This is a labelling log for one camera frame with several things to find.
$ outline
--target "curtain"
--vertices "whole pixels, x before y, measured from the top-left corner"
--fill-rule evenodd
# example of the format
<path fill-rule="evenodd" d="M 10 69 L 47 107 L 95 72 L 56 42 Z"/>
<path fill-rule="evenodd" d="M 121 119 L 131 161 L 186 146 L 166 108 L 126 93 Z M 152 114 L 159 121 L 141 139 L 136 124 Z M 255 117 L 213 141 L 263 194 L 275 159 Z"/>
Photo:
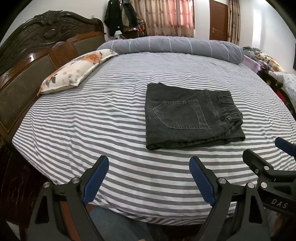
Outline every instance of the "curtain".
<path fill-rule="evenodd" d="M 228 42 L 239 45 L 240 9 L 239 0 L 227 0 L 228 3 Z"/>
<path fill-rule="evenodd" d="M 193 37 L 193 0 L 131 0 L 148 36 Z"/>

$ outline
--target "person's leg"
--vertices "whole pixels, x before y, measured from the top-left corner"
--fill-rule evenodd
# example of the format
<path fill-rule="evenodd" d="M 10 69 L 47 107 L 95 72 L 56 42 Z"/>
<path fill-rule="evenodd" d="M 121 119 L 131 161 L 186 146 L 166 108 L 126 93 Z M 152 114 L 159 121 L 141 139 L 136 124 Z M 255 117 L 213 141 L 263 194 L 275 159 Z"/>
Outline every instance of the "person's leg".
<path fill-rule="evenodd" d="M 154 241 L 145 222 L 99 206 L 89 215 L 105 241 Z"/>

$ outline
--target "black jeans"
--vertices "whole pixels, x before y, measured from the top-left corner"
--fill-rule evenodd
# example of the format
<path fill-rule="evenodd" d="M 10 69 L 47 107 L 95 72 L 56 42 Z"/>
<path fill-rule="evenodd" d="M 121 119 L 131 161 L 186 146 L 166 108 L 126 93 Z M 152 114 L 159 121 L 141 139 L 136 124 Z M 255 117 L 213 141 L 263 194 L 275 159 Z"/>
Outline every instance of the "black jeans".
<path fill-rule="evenodd" d="M 146 147 L 182 148 L 243 141 L 242 113 L 229 91 L 148 84 Z"/>

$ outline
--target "gray pillow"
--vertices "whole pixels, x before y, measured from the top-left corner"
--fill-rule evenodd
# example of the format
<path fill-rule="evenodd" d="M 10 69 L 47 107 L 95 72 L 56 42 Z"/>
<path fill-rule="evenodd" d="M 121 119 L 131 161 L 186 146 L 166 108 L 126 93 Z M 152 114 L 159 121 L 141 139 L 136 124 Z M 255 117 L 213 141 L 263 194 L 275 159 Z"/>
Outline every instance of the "gray pillow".
<path fill-rule="evenodd" d="M 188 53 L 222 59 L 240 64 L 244 60 L 242 47 L 218 40 L 186 37 L 150 36 L 137 39 L 117 39 L 102 44 L 97 50 L 112 49 L 118 54 L 126 53 Z"/>

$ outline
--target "white wall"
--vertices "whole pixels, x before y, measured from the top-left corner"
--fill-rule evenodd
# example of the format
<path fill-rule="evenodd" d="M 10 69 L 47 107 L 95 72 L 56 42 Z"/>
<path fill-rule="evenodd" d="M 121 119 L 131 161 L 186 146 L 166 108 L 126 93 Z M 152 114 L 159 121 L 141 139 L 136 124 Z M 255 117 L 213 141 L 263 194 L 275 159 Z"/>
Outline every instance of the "white wall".
<path fill-rule="evenodd" d="M 265 0 L 239 0 L 240 46 L 259 48 L 274 58 L 288 73 L 293 70 L 296 40 L 277 11 Z"/>
<path fill-rule="evenodd" d="M 223 4 L 227 4 L 227 0 L 216 0 Z M 32 2 L 17 16 L 13 21 L 0 45 L 8 38 L 8 36 L 22 23 L 35 15 L 42 14 L 48 10 L 64 10 L 75 12 L 86 18 L 90 18 L 91 14 L 104 22 L 104 16 L 107 8 L 108 0 L 32 0 Z M 209 39 L 210 37 L 210 3 L 209 0 L 194 0 L 195 11 L 195 30 L 194 37 L 200 39 Z M 105 26 L 106 41 L 113 39 L 109 36 L 108 28 Z"/>
<path fill-rule="evenodd" d="M 104 17 L 108 0 L 32 0 L 29 5 L 16 17 L 0 45 L 9 37 L 9 35 L 22 23 L 35 15 L 42 14 L 48 10 L 64 10 L 75 12 L 83 17 L 91 18 L 91 14 L 95 18 L 102 20 L 104 23 Z M 104 24 L 106 35 L 106 41 L 109 40 L 108 28 Z"/>
<path fill-rule="evenodd" d="M 214 1 L 228 5 L 227 0 L 214 0 Z"/>
<path fill-rule="evenodd" d="M 239 0 L 241 14 L 241 31 L 239 45 L 251 46 L 253 38 L 253 5 L 252 0 Z"/>
<path fill-rule="evenodd" d="M 227 4 L 227 0 L 217 0 Z M 86 18 L 91 14 L 104 20 L 108 0 L 32 0 L 17 16 L 4 40 L 23 22 L 48 10 L 75 12 Z M 293 70 L 295 38 L 281 16 L 265 0 L 239 0 L 241 11 L 240 46 L 253 46 L 273 57 L 289 73 Z M 194 37 L 209 39 L 210 3 L 209 0 L 194 0 Z M 110 39 L 105 27 L 106 41 Z"/>
<path fill-rule="evenodd" d="M 194 37 L 210 39 L 210 1 L 194 0 Z"/>

